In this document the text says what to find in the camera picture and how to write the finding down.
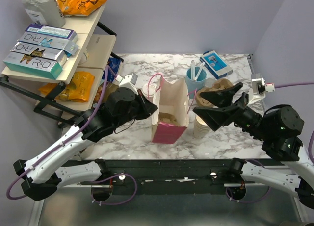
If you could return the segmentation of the brown cardboard cup carrier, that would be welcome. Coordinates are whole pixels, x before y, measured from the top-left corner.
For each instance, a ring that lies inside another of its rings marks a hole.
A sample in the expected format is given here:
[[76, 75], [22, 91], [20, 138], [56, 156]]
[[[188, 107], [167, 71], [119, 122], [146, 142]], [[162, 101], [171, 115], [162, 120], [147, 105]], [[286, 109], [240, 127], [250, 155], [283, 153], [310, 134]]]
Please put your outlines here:
[[174, 126], [178, 126], [179, 123], [177, 122], [177, 119], [174, 115], [169, 113], [162, 113], [160, 112], [158, 115], [158, 121], [160, 123], [166, 123]]

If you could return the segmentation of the brown pink paper bag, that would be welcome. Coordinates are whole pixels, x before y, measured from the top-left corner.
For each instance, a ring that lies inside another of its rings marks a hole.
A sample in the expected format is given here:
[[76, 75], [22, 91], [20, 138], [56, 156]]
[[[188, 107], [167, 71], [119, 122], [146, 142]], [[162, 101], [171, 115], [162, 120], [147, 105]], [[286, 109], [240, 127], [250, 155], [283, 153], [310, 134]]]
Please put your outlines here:
[[[158, 110], [151, 116], [152, 142], [159, 144], [174, 144], [186, 131], [189, 125], [189, 105], [190, 94], [195, 95], [196, 91], [188, 92], [188, 87], [184, 78], [175, 82], [168, 82], [162, 74], [157, 73], [160, 78], [156, 83], [153, 97], [148, 99], [153, 102]], [[159, 113], [169, 113], [176, 117], [178, 126], [160, 123]]]

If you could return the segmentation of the white sachet stick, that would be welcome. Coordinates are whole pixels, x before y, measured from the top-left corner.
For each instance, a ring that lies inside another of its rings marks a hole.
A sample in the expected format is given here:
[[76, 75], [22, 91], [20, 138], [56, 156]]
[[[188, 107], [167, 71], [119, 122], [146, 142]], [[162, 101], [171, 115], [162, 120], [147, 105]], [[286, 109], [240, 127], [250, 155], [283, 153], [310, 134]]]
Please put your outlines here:
[[196, 63], [194, 60], [191, 61], [191, 80], [196, 81], [197, 80], [197, 74], [196, 74]]
[[198, 70], [197, 74], [196, 74], [195, 77], [194, 77], [194, 80], [195, 80], [195, 81], [198, 80], [198, 78], [199, 78], [199, 76], [200, 76], [200, 74], [201, 74], [201, 72], [202, 72], [202, 70], [203, 70], [203, 67], [204, 67], [204, 65], [201, 64], [200, 67], [199, 67], [199, 70]]

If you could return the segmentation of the white paper coffee cup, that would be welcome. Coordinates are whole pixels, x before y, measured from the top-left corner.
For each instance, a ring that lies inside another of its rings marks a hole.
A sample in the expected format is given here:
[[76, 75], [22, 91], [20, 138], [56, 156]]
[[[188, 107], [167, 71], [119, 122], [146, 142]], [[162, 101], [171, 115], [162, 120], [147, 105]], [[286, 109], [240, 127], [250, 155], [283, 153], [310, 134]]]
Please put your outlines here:
[[142, 95], [142, 100], [145, 105], [154, 105], [146, 96]]

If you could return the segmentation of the white plastic cup lid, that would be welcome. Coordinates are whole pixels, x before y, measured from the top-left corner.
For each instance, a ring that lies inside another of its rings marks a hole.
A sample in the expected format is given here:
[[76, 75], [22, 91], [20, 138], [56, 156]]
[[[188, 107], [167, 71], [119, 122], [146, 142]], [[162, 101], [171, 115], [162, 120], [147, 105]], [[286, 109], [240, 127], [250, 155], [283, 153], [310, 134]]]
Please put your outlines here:
[[146, 83], [142, 86], [142, 93], [146, 97], [153, 97], [155, 93], [156, 85], [154, 83]]

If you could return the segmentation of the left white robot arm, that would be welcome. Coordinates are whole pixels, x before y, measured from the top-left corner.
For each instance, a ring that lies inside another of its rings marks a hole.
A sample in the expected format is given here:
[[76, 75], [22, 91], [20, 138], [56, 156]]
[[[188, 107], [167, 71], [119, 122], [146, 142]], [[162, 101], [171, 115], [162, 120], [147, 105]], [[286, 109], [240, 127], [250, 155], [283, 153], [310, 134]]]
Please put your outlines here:
[[65, 163], [93, 143], [113, 134], [123, 124], [144, 120], [157, 109], [141, 90], [118, 88], [105, 103], [82, 113], [68, 132], [44, 152], [31, 160], [14, 163], [16, 174], [23, 179], [24, 196], [40, 201], [63, 186], [88, 181], [106, 183], [110, 171], [103, 160], [74, 166], [65, 166]]

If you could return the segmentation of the grey coffee bag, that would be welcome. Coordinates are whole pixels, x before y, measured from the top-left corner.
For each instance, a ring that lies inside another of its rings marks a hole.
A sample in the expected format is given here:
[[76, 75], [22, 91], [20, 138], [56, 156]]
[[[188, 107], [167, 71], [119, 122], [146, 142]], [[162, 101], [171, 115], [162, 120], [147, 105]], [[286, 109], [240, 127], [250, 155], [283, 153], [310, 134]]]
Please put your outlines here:
[[63, 27], [64, 16], [56, 0], [22, 0], [26, 13], [35, 24]]

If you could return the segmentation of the stack of cardboard carriers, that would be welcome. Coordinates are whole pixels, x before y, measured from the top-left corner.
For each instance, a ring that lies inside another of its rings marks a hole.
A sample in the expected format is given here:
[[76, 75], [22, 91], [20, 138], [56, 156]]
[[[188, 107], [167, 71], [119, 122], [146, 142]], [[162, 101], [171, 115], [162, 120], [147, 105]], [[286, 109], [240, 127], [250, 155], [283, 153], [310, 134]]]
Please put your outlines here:
[[233, 84], [228, 79], [219, 79], [216, 82], [214, 82], [211, 86], [204, 86], [202, 89], [200, 89], [196, 93], [196, 103], [200, 107], [214, 107], [214, 105], [204, 98], [201, 97], [202, 92], [211, 92], [211, 91], [218, 91], [223, 89], [228, 89], [233, 87]]

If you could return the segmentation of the light blue utensil cup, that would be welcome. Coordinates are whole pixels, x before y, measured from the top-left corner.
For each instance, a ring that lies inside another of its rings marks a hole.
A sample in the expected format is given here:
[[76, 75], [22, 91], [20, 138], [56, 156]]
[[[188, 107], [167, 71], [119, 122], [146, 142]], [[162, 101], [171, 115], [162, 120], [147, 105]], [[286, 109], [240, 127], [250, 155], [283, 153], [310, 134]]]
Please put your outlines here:
[[207, 73], [204, 69], [200, 72], [200, 75], [196, 81], [191, 77], [191, 68], [186, 72], [185, 82], [188, 87], [188, 92], [193, 92], [195, 89], [198, 91], [203, 88], [205, 81], [207, 79]]

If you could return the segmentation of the blue white razor box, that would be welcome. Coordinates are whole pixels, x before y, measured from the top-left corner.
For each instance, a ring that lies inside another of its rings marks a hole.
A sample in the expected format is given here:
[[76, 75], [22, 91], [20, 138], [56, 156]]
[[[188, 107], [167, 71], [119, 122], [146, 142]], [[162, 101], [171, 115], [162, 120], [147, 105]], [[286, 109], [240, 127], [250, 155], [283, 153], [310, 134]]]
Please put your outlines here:
[[224, 78], [233, 72], [232, 68], [214, 50], [203, 53], [200, 61], [216, 79]]

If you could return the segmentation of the blue snack bag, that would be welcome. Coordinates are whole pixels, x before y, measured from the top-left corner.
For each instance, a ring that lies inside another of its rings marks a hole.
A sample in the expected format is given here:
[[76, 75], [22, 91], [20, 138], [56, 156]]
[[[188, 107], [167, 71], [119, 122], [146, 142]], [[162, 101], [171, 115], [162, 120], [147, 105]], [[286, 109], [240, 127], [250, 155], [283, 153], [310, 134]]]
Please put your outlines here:
[[115, 79], [115, 76], [119, 74], [121, 63], [122, 61], [117, 58], [110, 57], [108, 59], [107, 65], [111, 68], [111, 71], [110, 70], [108, 71], [108, 77], [107, 77], [108, 82], [113, 82]]

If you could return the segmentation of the orange snack bag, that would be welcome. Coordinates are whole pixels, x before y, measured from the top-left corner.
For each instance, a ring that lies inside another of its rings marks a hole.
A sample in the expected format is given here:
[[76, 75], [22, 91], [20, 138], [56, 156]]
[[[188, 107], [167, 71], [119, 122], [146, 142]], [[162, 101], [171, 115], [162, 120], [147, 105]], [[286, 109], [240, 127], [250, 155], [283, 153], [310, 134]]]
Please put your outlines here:
[[89, 16], [108, 0], [56, 0], [62, 14], [68, 16]]
[[94, 80], [95, 77], [89, 72], [76, 72], [70, 83], [55, 98], [59, 101], [88, 102]]

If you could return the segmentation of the teal R&O box front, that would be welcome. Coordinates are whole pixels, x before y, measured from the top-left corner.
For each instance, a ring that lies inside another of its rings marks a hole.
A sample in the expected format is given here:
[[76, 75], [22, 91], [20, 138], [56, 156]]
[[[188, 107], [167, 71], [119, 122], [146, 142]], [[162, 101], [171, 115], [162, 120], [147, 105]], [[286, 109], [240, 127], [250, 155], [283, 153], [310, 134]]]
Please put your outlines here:
[[63, 71], [54, 60], [32, 57], [26, 54], [11, 52], [3, 63], [12, 71], [35, 75], [49, 79], [57, 79]]

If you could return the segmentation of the silver R&O box middle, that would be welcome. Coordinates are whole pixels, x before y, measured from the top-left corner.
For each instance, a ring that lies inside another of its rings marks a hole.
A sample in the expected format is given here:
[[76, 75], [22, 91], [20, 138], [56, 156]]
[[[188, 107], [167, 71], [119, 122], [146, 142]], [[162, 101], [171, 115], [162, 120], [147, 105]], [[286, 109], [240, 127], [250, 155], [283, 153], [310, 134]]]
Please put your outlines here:
[[63, 66], [68, 60], [68, 57], [63, 50], [24, 42], [17, 42], [15, 46], [11, 49], [11, 52], [21, 53], [32, 57], [40, 57], [44, 59], [54, 60], [58, 62], [60, 66]]

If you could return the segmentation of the purple white box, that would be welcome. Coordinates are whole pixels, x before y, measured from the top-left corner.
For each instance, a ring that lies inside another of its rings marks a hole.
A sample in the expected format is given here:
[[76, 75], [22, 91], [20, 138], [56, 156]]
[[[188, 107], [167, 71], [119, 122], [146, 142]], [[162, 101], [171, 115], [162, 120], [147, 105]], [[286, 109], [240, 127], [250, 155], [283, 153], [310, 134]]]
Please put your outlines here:
[[77, 33], [72, 29], [64, 29], [47, 25], [30, 24], [26, 28], [26, 32], [39, 33], [48, 36], [63, 38], [76, 42], [78, 40]]

